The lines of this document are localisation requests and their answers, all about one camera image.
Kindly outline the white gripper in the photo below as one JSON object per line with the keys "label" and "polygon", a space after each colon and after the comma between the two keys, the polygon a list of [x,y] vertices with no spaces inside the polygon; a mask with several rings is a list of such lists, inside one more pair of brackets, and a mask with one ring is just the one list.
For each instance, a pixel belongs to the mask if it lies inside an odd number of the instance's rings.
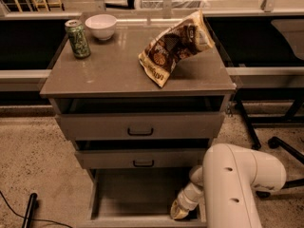
{"label": "white gripper", "polygon": [[189,182],[183,187],[171,205],[170,217],[174,220],[184,219],[190,211],[193,211],[199,204],[203,189],[201,186]]}

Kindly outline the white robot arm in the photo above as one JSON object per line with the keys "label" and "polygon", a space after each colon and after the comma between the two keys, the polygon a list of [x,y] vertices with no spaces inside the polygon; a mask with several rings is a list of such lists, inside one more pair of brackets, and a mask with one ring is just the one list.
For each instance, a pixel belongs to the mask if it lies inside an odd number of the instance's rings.
{"label": "white robot arm", "polygon": [[229,143],[205,153],[173,201],[170,216],[183,219],[205,200],[207,228],[262,228],[253,192],[276,192],[286,170],[276,157]]}

